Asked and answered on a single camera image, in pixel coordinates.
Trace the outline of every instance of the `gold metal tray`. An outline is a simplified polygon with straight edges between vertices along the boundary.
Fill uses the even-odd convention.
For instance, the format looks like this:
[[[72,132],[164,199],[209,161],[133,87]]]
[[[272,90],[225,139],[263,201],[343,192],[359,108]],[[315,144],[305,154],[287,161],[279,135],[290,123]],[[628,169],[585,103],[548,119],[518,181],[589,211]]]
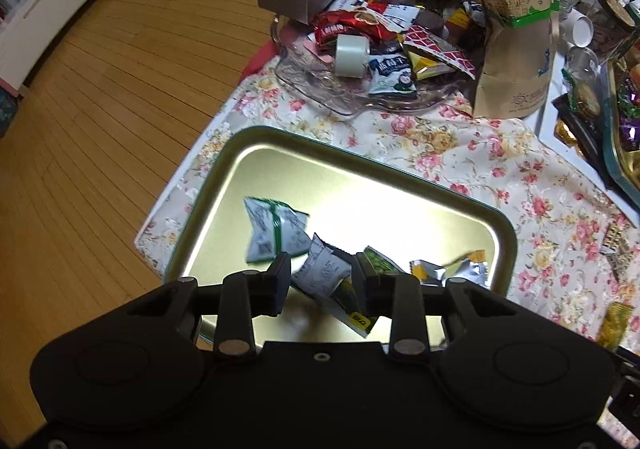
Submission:
[[[308,212],[309,236],[318,233],[347,252],[367,245],[405,270],[414,259],[443,265],[485,249],[489,284],[505,295],[517,242],[501,212],[421,178],[338,148],[269,127],[237,133],[205,180],[180,236],[166,281],[192,275],[216,285],[225,275],[268,264],[244,261],[251,225],[245,196],[286,202]],[[304,257],[293,260],[294,270]],[[213,338],[215,317],[202,318],[201,334]],[[427,317],[434,345],[444,338],[440,318]],[[364,339],[290,288],[283,313],[254,319],[255,340],[388,342],[391,321],[380,318]]]

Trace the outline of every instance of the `tape roll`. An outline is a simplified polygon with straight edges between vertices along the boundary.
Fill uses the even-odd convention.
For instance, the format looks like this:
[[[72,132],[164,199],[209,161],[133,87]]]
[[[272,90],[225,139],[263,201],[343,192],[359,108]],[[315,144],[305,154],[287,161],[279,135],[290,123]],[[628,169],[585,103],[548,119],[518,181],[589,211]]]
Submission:
[[[361,35],[338,35],[334,73],[338,77],[362,79],[369,64],[369,39]]]

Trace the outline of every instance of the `white cup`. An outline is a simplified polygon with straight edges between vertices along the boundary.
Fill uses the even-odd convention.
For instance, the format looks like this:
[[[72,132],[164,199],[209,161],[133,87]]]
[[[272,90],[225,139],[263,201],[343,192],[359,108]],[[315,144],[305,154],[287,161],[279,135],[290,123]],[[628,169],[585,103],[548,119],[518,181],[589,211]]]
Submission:
[[[560,22],[562,38],[574,46],[586,48],[593,39],[593,23],[575,8],[564,21]]]

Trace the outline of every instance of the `wooden floor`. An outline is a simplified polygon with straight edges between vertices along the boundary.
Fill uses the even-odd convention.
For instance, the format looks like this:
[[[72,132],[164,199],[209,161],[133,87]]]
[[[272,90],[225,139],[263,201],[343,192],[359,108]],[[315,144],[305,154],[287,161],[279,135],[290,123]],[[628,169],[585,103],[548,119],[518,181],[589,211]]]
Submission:
[[[97,0],[0,140],[0,439],[44,419],[47,341],[152,289],[133,238],[268,39],[255,0]]]

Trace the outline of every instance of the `white snack packet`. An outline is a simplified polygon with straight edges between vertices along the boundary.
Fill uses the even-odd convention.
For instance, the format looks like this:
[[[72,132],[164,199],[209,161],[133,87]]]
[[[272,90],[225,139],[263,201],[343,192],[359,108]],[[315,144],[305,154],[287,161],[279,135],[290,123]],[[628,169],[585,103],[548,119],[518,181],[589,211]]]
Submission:
[[[288,252],[291,257],[308,252],[308,214],[266,198],[245,198],[244,207],[254,230],[246,252],[247,263],[272,261],[280,252]]]
[[[302,268],[291,275],[293,285],[311,297],[328,298],[351,275],[351,265],[334,254],[334,249],[325,246],[314,234],[309,255]]]

